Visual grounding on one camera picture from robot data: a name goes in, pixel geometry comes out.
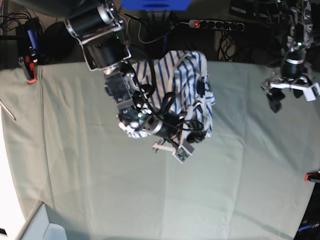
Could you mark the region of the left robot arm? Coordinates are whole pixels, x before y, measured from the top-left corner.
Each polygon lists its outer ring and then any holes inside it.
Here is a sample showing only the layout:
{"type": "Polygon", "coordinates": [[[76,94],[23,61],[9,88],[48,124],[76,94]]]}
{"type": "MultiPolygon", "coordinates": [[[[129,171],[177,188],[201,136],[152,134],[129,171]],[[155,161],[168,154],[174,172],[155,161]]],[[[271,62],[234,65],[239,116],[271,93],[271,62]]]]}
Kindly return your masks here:
{"type": "Polygon", "coordinates": [[[320,96],[320,84],[314,82],[312,65],[306,60],[307,50],[314,42],[312,3],[309,0],[277,0],[276,5],[281,58],[272,75],[260,85],[274,113],[282,108],[284,89],[293,92],[297,99],[304,96],[307,102],[320,96]]]}

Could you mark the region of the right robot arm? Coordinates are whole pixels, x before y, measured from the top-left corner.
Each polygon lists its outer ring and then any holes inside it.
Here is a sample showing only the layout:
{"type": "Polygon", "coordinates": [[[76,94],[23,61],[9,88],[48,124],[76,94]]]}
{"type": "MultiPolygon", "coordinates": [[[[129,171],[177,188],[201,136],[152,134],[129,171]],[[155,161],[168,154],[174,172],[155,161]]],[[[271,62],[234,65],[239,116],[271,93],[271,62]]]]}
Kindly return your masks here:
{"type": "Polygon", "coordinates": [[[152,59],[132,45],[112,0],[22,0],[20,4],[63,18],[90,71],[103,71],[104,89],[118,108],[118,126],[131,138],[157,136],[154,150],[184,161],[194,143],[211,136],[214,95],[206,57],[171,50],[152,59]]]}

